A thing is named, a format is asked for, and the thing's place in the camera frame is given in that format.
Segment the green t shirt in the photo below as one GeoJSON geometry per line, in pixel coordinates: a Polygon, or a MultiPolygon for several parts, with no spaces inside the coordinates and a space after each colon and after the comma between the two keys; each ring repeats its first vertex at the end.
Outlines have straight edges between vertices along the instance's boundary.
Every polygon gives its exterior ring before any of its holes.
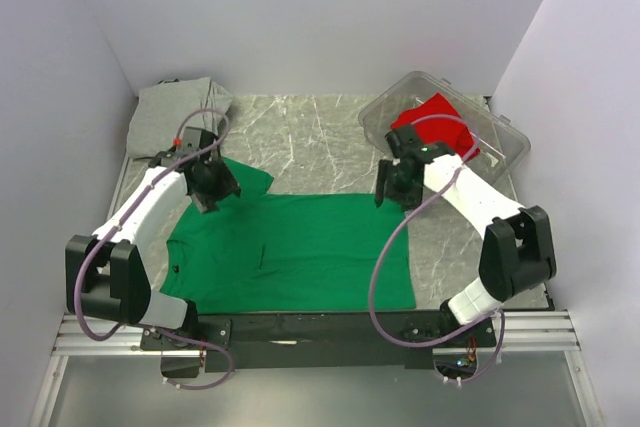
{"type": "Polygon", "coordinates": [[[272,194],[265,171],[227,160],[241,193],[170,234],[160,288],[201,314],[365,311],[378,256],[403,220],[370,194],[272,194]]]}

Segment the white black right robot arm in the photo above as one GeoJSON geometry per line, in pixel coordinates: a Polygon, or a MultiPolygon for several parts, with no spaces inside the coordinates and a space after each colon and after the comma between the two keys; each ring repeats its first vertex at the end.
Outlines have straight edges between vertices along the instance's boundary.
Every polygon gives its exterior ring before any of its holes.
{"type": "Polygon", "coordinates": [[[459,155],[444,154],[422,164],[405,158],[379,162],[375,203],[380,206],[389,184],[407,180],[410,187],[433,191],[392,232],[376,261],[368,292],[368,311],[376,330],[387,340],[403,342],[387,333],[375,309],[377,280],[393,243],[408,223],[438,199],[449,203],[482,239],[477,277],[441,307],[439,339],[460,346],[474,326],[520,293],[533,289],[557,273],[551,225],[539,206],[526,208],[500,193],[465,165],[459,155]]]}

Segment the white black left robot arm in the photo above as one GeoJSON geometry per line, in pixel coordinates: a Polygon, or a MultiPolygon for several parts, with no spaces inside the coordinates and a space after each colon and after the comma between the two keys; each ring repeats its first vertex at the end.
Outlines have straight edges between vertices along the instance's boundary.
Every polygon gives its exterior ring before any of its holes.
{"type": "Polygon", "coordinates": [[[200,335],[191,300],[151,287],[144,261],[156,232],[170,212],[189,197],[209,213],[241,193],[225,158],[191,159],[172,170],[162,164],[145,175],[119,210],[90,235],[75,235],[65,248],[66,302],[82,331],[96,341],[121,326],[164,329],[176,348],[193,346],[200,335]]]}

